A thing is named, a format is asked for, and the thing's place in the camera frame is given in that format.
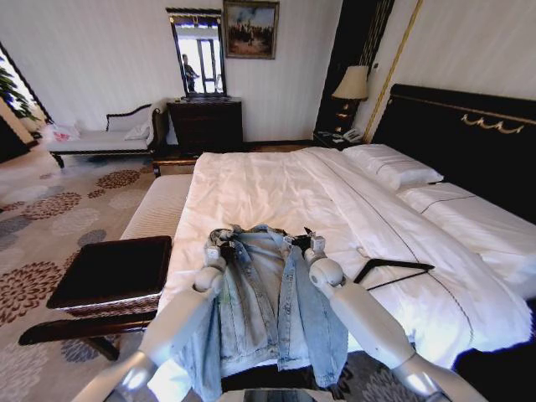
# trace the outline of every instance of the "white bedsheet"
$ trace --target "white bedsheet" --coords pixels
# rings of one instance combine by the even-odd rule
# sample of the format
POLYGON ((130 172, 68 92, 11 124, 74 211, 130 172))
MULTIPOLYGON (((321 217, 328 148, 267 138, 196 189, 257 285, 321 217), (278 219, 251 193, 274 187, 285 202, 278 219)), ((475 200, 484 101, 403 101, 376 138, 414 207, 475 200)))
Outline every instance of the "white bedsheet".
MULTIPOLYGON (((529 338, 525 302, 478 256, 371 182, 341 152, 324 148, 205 153, 196 163, 175 234, 159 310, 192 285, 211 230, 259 223, 294 235, 304 226, 316 230, 327 240, 327 255, 351 278, 366 261, 362 254, 416 257, 435 265, 434 277, 417 276, 372 294, 399 320, 417 351, 441 366, 450 367, 468 348, 494 350, 529 338)), ((386 267, 370 274, 364 285, 406 273, 386 267)), ((358 348, 353 343, 350 350, 358 348)))
POLYGON ((521 297, 536 297, 536 225, 452 183, 397 196, 479 254, 521 297))

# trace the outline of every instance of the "table lamp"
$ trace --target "table lamp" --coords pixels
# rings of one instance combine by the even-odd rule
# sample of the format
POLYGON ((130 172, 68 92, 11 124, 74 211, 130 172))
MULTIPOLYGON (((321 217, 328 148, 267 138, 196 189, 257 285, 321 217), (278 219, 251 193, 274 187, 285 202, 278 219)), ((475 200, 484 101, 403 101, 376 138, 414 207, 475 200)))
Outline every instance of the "table lamp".
POLYGON ((346 69, 343 80, 338 85, 332 97, 343 100, 341 110, 335 113, 335 132, 346 132, 350 129, 355 117, 358 104, 367 98, 367 73, 366 65, 350 65, 346 69))

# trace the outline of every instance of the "black stripe on duvet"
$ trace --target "black stripe on duvet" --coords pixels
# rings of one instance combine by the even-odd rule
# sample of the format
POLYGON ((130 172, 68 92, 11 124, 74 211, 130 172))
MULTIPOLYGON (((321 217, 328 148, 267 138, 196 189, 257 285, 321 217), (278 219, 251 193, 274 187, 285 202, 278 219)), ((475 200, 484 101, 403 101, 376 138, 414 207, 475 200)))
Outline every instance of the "black stripe on duvet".
POLYGON ((381 170, 381 168, 383 168, 384 166, 387 166, 387 165, 394 165, 395 163, 402 163, 402 162, 413 162, 413 160, 411 159, 405 159, 403 161, 393 161, 393 162, 386 162, 386 163, 383 163, 382 165, 380 165, 380 167, 378 167, 378 170, 376 171, 376 175, 378 175, 378 172, 381 170))
POLYGON ((476 197, 476 195, 467 195, 466 197, 456 197, 456 198, 448 198, 448 199, 437 199, 436 201, 433 201, 432 203, 430 203, 426 208, 424 208, 422 211, 419 212, 419 214, 423 214, 424 212, 426 212, 426 210, 431 207, 433 204, 436 204, 436 203, 444 203, 446 201, 454 201, 455 199, 466 199, 466 198, 474 198, 476 197))
MULTIPOLYGON (((316 159, 318 159, 320 162, 322 162, 324 164, 324 166, 326 166, 329 170, 331 170, 333 172, 333 174, 335 174, 335 176, 337 176, 338 178, 340 178, 341 180, 343 180, 347 186, 349 186, 363 201, 365 201, 373 210, 374 212, 391 228, 391 230, 393 230, 393 232, 399 237, 400 240, 402 240, 402 242, 405 244, 405 246, 407 247, 407 249, 410 251, 410 253, 413 255, 413 257, 415 258, 415 261, 420 263, 419 259, 417 258, 417 256, 415 255, 415 253, 413 252, 413 250, 411 249, 411 247, 405 242, 404 238, 400 235, 400 233, 398 233, 396 231, 396 229, 391 226, 391 224, 387 221, 387 219, 358 191, 356 190, 349 182, 347 182, 344 177, 342 177, 340 174, 338 174, 337 172, 335 172, 325 161, 323 161, 317 154, 315 153, 312 153, 312 152, 307 152, 308 154, 310 155, 314 155, 316 159)), ((452 293, 452 291, 443 283, 441 282, 438 278, 436 278, 435 276, 433 276, 429 271, 426 272, 427 275, 429 275, 434 281, 436 281, 439 285, 441 285, 441 287, 443 289, 445 289, 445 291, 451 296, 452 300, 455 302, 455 304, 458 306, 458 308, 460 309, 461 311, 461 314, 463 314, 463 317, 466 319, 467 321, 467 326, 469 327, 469 343, 467 344, 468 347, 470 347, 472 345, 472 341, 474 339, 474 329, 472 327, 472 323, 471 323, 471 319, 469 318, 469 316, 467 315, 466 311, 463 309, 463 307, 461 306, 461 303, 458 301, 458 299, 456 299, 456 296, 454 296, 454 294, 452 293)))

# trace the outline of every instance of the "light blue denim jacket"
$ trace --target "light blue denim jacket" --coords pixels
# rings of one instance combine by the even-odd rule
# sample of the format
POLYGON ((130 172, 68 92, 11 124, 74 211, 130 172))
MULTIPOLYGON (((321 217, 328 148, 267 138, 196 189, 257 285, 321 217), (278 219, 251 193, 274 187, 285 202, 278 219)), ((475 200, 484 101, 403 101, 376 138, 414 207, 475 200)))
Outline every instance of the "light blue denim jacket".
POLYGON ((203 400, 222 393, 221 378, 276 359, 279 370, 312 365, 319 386, 336 383, 348 331, 309 280, 292 237, 259 224, 214 230, 207 245, 229 244, 224 287, 176 359, 203 400))

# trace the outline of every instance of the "gold headboard ornament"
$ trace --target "gold headboard ornament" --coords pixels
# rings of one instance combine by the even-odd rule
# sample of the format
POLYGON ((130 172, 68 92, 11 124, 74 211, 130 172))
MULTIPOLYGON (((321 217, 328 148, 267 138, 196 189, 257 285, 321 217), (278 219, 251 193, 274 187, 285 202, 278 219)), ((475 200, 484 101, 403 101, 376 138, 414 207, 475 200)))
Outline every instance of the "gold headboard ornament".
POLYGON ((504 121, 500 121, 499 123, 495 123, 495 124, 486 124, 483 117, 475 121, 469 121, 467 117, 468 117, 468 114, 466 113, 461 118, 461 121, 466 123, 468 126, 479 126, 485 130, 496 128, 501 134, 513 134, 514 132, 519 133, 524 128, 524 126, 519 126, 518 128, 513 128, 512 130, 508 130, 507 128, 503 128, 504 121))

